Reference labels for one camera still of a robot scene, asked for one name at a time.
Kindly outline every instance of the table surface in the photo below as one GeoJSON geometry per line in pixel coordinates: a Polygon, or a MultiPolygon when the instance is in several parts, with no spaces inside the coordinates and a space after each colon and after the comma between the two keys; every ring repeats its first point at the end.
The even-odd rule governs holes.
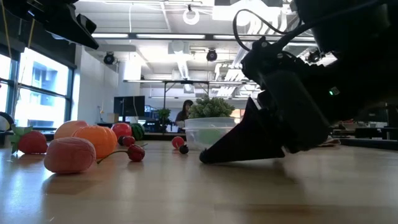
{"type": "Polygon", "coordinates": [[[397,223],[398,153],[313,149],[283,159],[204,165],[199,152],[147,142],[78,175],[0,149],[0,223],[397,223]]]}

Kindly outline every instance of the woman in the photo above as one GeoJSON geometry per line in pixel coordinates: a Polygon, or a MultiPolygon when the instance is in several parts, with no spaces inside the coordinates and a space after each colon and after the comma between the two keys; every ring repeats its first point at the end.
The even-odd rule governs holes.
{"type": "Polygon", "coordinates": [[[191,108],[193,102],[192,100],[185,100],[183,106],[182,106],[182,111],[180,111],[177,114],[177,117],[175,118],[175,122],[178,126],[178,132],[179,133],[184,133],[185,130],[182,129],[185,127],[185,120],[188,119],[189,117],[189,109],[191,108]]]}

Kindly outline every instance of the clear plastic container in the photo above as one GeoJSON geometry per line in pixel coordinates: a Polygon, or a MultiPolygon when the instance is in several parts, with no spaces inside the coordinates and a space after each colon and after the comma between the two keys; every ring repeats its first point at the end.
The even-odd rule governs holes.
{"type": "Polygon", "coordinates": [[[189,149],[208,149],[237,124],[235,118],[195,118],[185,120],[189,149]]]}

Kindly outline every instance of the computer monitor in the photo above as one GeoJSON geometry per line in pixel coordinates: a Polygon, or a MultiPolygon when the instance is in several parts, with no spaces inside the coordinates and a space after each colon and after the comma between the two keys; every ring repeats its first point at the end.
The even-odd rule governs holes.
{"type": "Polygon", "coordinates": [[[122,117],[145,116],[145,96],[115,97],[113,113],[122,117]]]}

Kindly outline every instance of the watermelon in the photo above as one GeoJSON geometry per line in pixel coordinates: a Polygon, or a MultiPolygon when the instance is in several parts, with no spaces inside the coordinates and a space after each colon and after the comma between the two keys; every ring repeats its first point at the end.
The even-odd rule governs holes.
{"type": "Polygon", "coordinates": [[[134,123],[134,124],[130,124],[130,126],[131,126],[132,136],[137,141],[143,140],[144,133],[145,133],[145,129],[144,129],[143,125],[141,125],[139,123],[134,123]]]}

